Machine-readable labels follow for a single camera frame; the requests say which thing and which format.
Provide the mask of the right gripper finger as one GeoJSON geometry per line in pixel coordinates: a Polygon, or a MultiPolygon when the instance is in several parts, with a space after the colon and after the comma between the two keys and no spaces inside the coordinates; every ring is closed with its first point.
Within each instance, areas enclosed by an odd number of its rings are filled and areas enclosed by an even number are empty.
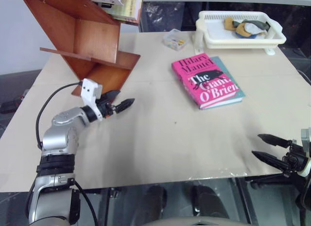
{"type": "Polygon", "coordinates": [[[265,143],[283,148],[288,148],[292,143],[291,140],[285,140],[270,134],[258,134],[258,137],[261,138],[265,143]]]}
{"type": "Polygon", "coordinates": [[[266,152],[252,151],[252,154],[260,161],[281,170],[282,172],[287,170],[287,163],[279,160],[277,157],[270,155],[266,152]]]}

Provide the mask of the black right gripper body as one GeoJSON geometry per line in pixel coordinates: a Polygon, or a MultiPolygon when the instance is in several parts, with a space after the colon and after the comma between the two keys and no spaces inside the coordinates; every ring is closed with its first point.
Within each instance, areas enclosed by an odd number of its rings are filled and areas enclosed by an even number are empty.
{"type": "Polygon", "coordinates": [[[309,175],[309,158],[303,147],[297,144],[297,140],[289,141],[289,151],[282,158],[282,161],[288,164],[288,168],[283,171],[285,177],[291,174],[297,174],[303,178],[309,175]]]}

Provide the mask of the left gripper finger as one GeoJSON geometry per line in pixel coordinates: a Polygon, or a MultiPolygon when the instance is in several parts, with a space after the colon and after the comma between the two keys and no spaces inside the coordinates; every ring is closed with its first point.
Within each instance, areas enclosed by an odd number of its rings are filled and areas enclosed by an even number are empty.
{"type": "Polygon", "coordinates": [[[119,114],[124,110],[128,109],[134,103],[134,101],[135,101],[134,98],[126,99],[122,101],[120,104],[114,106],[114,111],[116,112],[116,114],[119,114]]]}
{"type": "Polygon", "coordinates": [[[119,93],[120,93],[119,90],[108,91],[108,92],[102,94],[102,100],[113,102],[115,100],[115,98],[119,95],[119,93]]]}

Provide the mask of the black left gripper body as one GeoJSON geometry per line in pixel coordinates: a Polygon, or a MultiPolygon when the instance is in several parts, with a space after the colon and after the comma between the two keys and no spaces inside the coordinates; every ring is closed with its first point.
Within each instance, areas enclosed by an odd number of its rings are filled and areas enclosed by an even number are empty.
{"type": "Polygon", "coordinates": [[[116,107],[113,105],[113,98],[100,98],[96,100],[97,108],[99,109],[103,118],[107,119],[116,113],[116,107]]]}

